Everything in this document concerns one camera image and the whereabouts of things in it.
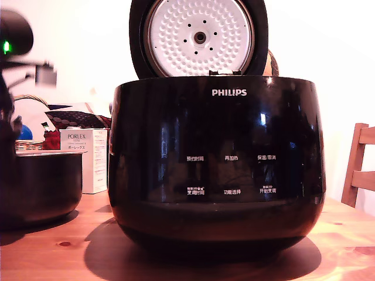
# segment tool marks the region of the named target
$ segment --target inner lid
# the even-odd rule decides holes
[[[254,51],[254,25],[240,0],[156,0],[144,33],[161,77],[244,72]]]

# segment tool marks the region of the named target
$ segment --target red object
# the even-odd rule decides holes
[[[43,150],[60,150],[60,132],[45,132],[45,141],[43,142]]]

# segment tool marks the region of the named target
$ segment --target blue object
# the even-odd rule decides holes
[[[21,134],[19,135],[18,139],[26,141],[33,139],[33,133],[26,125],[22,125]]]

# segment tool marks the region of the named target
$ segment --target pot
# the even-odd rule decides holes
[[[82,152],[17,152],[2,168],[0,230],[50,223],[71,213],[82,197]]]
[[[115,219],[151,251],[276,253],[310,232],[324,203],[315,85],[256,76],[123,84],[109,172]]]

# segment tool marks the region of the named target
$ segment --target porlex box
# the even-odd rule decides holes
[[[107,131],[102,129],[60,130],[61,150],[84,150],[83,193],[107,189]]]

